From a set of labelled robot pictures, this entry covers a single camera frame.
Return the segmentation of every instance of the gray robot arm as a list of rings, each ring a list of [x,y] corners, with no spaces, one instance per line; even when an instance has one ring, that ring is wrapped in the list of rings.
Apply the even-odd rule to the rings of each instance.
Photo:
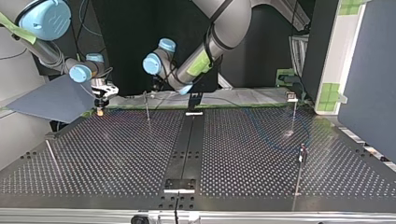
[[[243,40],[251,20],[249,0],[193,0],[212,21],[204,43],[179,68],[172,64],[176,44],[162,39],[160,45],[143,61],[151,75],[160,76],[180,94],[186,94],[193,81],[206,73],[226,50],[238,46]]]
[[[64,0],[0,0],[0,12],[37,37],[31,43],[13,35],[43,65],[58,70],[61,74],[68,74],[77,83],[91,80],[98,112],[108,105],[111,97],[117,95],[118,88],[106,84],[106,73],[110,70],[105,69],[101,54],[88,54],[86,62],[79,62],[73,58],[65,58],[51,42],[63,36],[70,26],[71,11]]]

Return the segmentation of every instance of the gray panel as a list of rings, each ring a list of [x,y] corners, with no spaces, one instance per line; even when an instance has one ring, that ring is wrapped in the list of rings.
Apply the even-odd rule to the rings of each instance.
[[[7,107],[22,114],[71,123],[93,108],[93,97],[87,91],[92,91],[91,82],[80,85],[69,76],[61,76]]]
[[[156,209],[182,111],[113,111],[82,121],[0,172],[0,207]]]
[[[316,99],[318,95],[338,2],[339,0],[318,0],[315,3],[303,71],[303,83],[312,99]]]
[[[395,10],[393,0],[367,4],[346,83],[348,101],[339,112],[341,123],[392,161],[396,161]]]

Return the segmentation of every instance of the perforated table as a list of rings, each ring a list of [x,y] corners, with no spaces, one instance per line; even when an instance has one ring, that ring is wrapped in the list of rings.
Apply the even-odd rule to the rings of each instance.
[[[1,171],[0,207],[395,213],[396,174],[309,108],[114,110]]]

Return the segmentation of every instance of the black backdrop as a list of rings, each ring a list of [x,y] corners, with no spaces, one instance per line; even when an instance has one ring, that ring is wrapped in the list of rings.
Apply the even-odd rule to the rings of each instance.
[[[311,17],[313,0],[301,1]],[[160,38],[177,42],[176,61],[182,64],[202,43],[209,19],[188,0],[92,1],[115,68],[113,82],[120,95],[149,91],[151,76],[143,59]],[[268,6],[254,8],[252,26],[244,42],[224,56],[221,73],[237,87],[274,86],[277,68],[290,68],[290,23]],[[215,91],[218,68],[212,69],[192,91]]]

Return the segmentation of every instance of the metal rod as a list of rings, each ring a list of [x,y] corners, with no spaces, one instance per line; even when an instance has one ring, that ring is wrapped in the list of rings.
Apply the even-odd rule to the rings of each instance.
[[[144,93],[145,97],[145,104],[146,104],[146,113],[148,115],[148,121],[149,121],[149,100],[148,100],[148,93],[145,91]]]

